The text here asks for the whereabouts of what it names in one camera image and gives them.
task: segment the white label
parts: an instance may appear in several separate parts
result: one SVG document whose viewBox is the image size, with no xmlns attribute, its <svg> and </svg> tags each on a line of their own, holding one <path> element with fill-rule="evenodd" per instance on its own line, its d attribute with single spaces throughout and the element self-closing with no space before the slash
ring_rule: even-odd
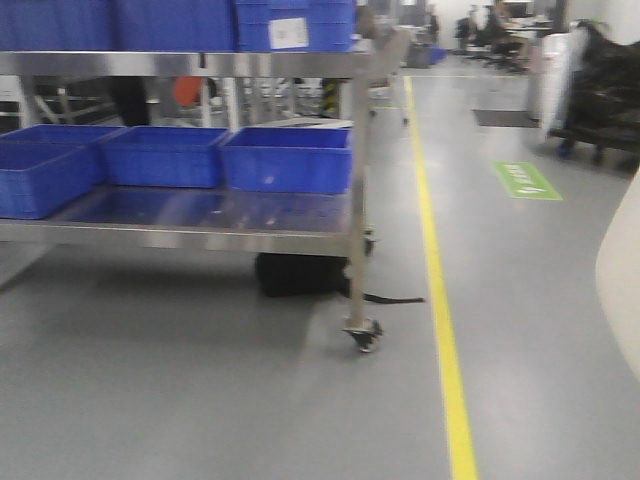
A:
<svg viewBox="0 0 640 480">
<path fill-rule="evenodd" d="M 269 22 L 271 49 L 309 46 L 309 32 L 305 18 L 285 18 Z"/>
</svg>

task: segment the black bag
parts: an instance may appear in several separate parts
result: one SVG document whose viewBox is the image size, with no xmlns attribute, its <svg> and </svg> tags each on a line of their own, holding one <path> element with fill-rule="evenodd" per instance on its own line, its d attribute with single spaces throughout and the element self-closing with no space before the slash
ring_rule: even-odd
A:
<svg viewBox="0 0 640 480">
<path fill-rule="evenodd" d="M 412 43 L 409 45 L 405 63 L 409 68 L 429 68 L 431 47 L 426 43 Z"/>
<path fill-rule="evenodd" d="M 316 255 L 283 255 L 260 253 L 255 271 L 260 289 L 267 297 L 292 297 L 338 292 L 351 296 L 351 281 L 344 269 L 349 264 L 344 257 Z M 386 298 L 365 294 L 364 299 L 381 304 L 423 303 L 424 298 Z"/>
<path fill-rule="evenodd" d="M 471 36 L 471 23 L 468 18 L 458 20 L 456 24 L 455 38 L 469 38 Z"/>
<path fill-rule="evenodd" d="M 640 118 L 640 42 L 619 45 L 591 22 L 583 68 L 573 80 L 567 127 L 610 139 L 637 142 Z"/>
</svg>

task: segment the blue plastic bin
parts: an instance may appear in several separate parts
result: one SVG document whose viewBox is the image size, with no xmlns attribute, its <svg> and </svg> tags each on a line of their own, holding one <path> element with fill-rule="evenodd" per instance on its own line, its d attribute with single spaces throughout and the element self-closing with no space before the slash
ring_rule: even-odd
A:
<svg viewBox="0 0 640 480">
<path fill-rule="evenodd" d="M 107 169 L 100 144 L 123 131 L 121 127 L 96 127 L 89 125 L 35 125 L 0 136 L 0 143 L 39 143 L 86 146 L 87 160 L 92 169 L 94 184 L 103 183 Z"/>
<path fill-rule="evenodd" d="M 134 127 L 102 148 L 115 185 L 211 188 L 221 181 L 224 128 Z"/>
<path fill-rule="evenodd" d="M 123 50 L 233 52 L 232 0 L 117 0 Z"/>
<path fill-rule="evenodd" d="M 112 0 L 0 0 L 0 50 L 114 50 Z"/>
<path fill-rule="evenodd" d="M 232 190 L 339 194 L 350 186 L 348 130 L 245 128 L 220 150 Z"/>
<path fill-rule="evenodd" d="M 235 0 L 244 52 L 346 52 L 353 45 L 353 0 Z M 297 19 L 288 24 L 282 20 Z M 307 46 L 282 47 L 282 45 Z"/>
<path fill-rule="evenodd" d="M 0 145 L 0 217 L 43 218 L 91 190 L 87 149 Z"/>
</svg>

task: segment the factory floor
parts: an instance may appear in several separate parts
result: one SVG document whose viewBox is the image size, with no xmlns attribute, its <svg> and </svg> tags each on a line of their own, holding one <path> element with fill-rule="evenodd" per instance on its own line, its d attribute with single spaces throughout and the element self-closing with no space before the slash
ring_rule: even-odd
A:
<svg viewBox="0 0 640 480">
<path fill-rule="evenodd" d="M 523 109 L 525 77 L 404 74 L 414 123 L 377 102 L 371 125 L 367 291 L 429 303 L 369 305 L 386 335 L 361 355 L 344 299 L 264 298 L 252 255 L 0 243 L 0 480 L 638 477 L 640 383 L 594 285 L 620 154 L 479 127 Z M 500 161 L 563 200 L 511 198 Z"/>
</svg>

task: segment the green floor sign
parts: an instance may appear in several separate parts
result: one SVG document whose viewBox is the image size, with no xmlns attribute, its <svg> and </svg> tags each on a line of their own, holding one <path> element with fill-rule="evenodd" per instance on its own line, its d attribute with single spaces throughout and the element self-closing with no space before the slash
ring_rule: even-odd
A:
<svg viewBox="0 0 640 480">
<path fill-rule="evenodd" d="M 560 194 L 529 162 L 495 162 L 498 176 L 513 198 L 562 200 Z"/>
</svg>

